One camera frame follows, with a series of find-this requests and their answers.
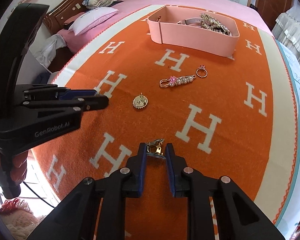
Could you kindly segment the small gold charm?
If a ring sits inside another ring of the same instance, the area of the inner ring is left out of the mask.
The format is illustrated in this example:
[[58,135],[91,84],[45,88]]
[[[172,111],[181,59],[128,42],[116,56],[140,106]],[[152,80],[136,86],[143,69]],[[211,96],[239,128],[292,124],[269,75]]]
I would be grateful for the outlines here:
[[162,152],[162,145],[164,139],[155,139],[154,141],[146,143],[146,154],[160,159],[165,159],[164,153]]

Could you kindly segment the round gold pendant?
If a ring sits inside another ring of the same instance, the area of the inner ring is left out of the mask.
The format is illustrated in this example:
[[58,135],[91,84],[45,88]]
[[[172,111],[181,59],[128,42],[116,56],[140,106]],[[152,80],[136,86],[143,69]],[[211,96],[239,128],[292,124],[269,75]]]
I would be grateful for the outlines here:
[[140,93],[138,96],[136,96],[133,100],[133,107],[136,109],[143,109],[148,104],[148,98]]

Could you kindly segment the gold ring pink stone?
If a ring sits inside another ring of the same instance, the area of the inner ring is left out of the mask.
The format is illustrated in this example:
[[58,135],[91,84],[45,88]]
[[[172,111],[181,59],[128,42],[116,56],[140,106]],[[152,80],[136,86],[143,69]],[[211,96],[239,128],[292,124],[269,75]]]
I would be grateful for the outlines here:
[[201,65],[196,69],[196,75],[202,79],[208,76],[208,71],[206,70],[205,65]]

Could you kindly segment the white smart band watch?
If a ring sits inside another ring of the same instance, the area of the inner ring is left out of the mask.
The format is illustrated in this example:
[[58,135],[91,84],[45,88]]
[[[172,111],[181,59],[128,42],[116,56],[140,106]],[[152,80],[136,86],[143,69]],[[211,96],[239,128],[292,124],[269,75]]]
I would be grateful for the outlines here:
[[188,19],[180,20],[178,22],[178,24],[191,25],[197,27],[201,27],[201,23],[202,23],[202,18],[200,17],[188,18]]

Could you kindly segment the pink jewelry tray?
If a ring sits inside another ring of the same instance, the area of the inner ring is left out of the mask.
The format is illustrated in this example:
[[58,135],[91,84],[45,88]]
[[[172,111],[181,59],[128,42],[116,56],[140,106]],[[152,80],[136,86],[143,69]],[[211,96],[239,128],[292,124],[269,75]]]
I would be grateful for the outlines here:
[[[201,27],[178,24],[200,17]],[[147,19],[151,40],[196,49],[222,57],[234,54],[240,33],[235,20],[197,8],[164,6]]]

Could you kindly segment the wooden headboard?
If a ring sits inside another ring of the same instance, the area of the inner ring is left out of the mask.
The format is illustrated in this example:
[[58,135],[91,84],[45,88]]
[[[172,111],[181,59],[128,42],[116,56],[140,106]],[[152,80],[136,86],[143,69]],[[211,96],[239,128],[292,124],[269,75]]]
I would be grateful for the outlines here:
[[[86,12],[87,8],[82,5],[83,0],[63,0],[57,7],[46,14],[43,24],[51,35],[55,35],[59,31],[66,34],[68,31],[64,29],[64,23],[72,16],[80,12]],[[57,72],[61,70],[66,63],[73,57],[74,53],[69,47],[58,49],[56,57],[49,65],[48,70]]]

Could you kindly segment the white pillow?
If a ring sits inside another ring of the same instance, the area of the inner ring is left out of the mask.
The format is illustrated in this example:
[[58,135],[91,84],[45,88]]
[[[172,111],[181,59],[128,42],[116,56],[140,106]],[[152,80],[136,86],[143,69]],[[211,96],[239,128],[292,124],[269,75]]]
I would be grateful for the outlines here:
[[75,36],[86,33],[88,30],[103,23],[118,13],[118,10],[112,7],[100,7],[90,10],[79,16],[70,26],[69,31],[73,31]]

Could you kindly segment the orange H-pattern blanket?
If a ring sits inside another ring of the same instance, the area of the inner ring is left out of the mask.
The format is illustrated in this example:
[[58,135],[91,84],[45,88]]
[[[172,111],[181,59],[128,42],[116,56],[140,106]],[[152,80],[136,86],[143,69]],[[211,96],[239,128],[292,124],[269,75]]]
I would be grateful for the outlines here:
[[[72,89],[109,98],[83,115],[79,130],[35,147],[47,181],[64,198],[84,177],[101,179],[123,167],[139,144],[164,139],[188,165],[212,178],[226,175],[277,222],[291,186],[297,153],[297,110],[291,80],[272,35],[235,20],[234,54],[158,44],[149,5],[110,26],[81,49],[55,78]],[[196,75],[205,65],[206,78]],[[161,88],[170,76],[195,75]],[[140,93],[143,109],[133,107]]]

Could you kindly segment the folded beige clothes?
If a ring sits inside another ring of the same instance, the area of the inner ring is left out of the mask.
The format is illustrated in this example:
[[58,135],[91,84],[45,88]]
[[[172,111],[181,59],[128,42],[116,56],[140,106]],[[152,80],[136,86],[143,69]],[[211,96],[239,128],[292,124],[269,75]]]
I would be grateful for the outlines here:
[[109,7],[115,0],[83,0],[82,5],[87,9],[96,9],[100,7]]

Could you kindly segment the pink bed sheet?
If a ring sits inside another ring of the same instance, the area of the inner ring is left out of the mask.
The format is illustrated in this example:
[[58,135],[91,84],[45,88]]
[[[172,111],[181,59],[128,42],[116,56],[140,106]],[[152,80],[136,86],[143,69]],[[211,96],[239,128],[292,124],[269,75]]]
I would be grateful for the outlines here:
[[272,34],[257,11],[229,0],[125,0],[114,6],[114,8],[118,10],[117,14],[90,29],[86,33],[76,36],[73,32],[62,29],[58,34],[63,37],[70,51],[73,54],[76,54],[82,47],[109,26],[149,5],[182,5],[186,7],[202,8],[237,18],[249,25]]

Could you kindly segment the white lace covered furniture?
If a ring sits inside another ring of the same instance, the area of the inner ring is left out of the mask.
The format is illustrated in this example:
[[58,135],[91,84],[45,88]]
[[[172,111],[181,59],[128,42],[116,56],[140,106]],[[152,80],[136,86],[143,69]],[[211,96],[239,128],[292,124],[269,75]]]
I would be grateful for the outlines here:
[[300,3],[276,18],[272,34],[294,53],[300,64]]

